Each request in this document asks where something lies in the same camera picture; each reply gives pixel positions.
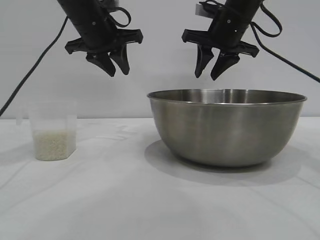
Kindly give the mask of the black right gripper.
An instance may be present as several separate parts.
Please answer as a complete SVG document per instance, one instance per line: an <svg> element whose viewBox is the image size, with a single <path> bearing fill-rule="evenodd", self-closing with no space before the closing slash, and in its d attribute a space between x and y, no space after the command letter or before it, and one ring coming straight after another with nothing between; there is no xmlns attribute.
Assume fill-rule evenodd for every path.
<svg viewBox="0 0 320 240"><path fill-rule="evenodd" d="M255 45L241 41L248 25L247 21L230 10L216 9L207 31L185 29L182 41L197 44L195 77L201 76L214 57L212 48L221 50L210 73L213 81L239 62L239 54L256 57L259 49Z"/></svg>

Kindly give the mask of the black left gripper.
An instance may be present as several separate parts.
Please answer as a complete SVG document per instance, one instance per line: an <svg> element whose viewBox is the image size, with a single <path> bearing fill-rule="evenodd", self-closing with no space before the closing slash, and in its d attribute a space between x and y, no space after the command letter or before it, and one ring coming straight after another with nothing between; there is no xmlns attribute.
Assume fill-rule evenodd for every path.
<svg viewBox="0 0 320 240"><path fill-rule="evenodd" d="M118 65L124 75L130 72L127 45L142 43L140 29L119 29L111 20L104 20L99 15L89 13L67 12L67 17L80 35L65 45L65 50L86 52L86 60L114 77L116 68L111 59Z"/></svg>

